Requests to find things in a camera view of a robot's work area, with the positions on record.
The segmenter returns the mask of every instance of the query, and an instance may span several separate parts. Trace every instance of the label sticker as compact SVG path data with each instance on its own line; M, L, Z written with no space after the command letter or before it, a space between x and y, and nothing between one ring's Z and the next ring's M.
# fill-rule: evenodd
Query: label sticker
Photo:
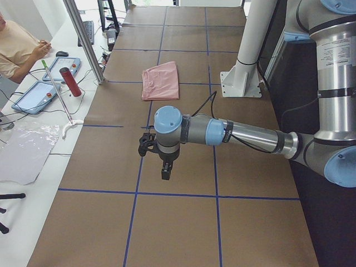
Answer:
M356 65L356 36L317 46L318 70Z

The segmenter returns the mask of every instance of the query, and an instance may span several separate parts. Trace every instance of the red bottle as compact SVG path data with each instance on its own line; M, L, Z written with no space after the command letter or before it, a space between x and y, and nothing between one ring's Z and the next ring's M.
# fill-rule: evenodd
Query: red bottle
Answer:
M74 80L73 75L69 68L64 67L60 69L60 73L66 82L67 86L69 87L69 90L71 90L73 96L77 97L82 94L82 91L80 91L78 84L76 80Z

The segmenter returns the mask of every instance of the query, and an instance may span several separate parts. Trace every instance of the folded towel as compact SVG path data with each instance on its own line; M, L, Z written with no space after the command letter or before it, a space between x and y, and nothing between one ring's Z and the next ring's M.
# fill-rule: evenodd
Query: folded towel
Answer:
M142 72L143 100L179 99L178 71L176 62L170 61Z

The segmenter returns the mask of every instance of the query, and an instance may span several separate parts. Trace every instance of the computer mouse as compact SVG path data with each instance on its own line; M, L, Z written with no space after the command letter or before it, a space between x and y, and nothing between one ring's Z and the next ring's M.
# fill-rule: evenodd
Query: computer mouse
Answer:
M67 57L69 54L65 51L58 51L56 57Z

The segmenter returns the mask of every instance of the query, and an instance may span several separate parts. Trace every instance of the tablet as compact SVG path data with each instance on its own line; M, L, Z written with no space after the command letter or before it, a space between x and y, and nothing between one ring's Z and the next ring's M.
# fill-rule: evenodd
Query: tablet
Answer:
M38 114L56 94L56 89L51 83L37 81L11 107L28 114Z
M63 82L64 79L60 74L60 69L64 67L69 68L73 77L75 77L77 71L79 70L80 64L81 61L78 57L56 57L48 69L50 70L51 76L54 81ZM43 75L42 80L50 81L51 79L46 73L45 75Z

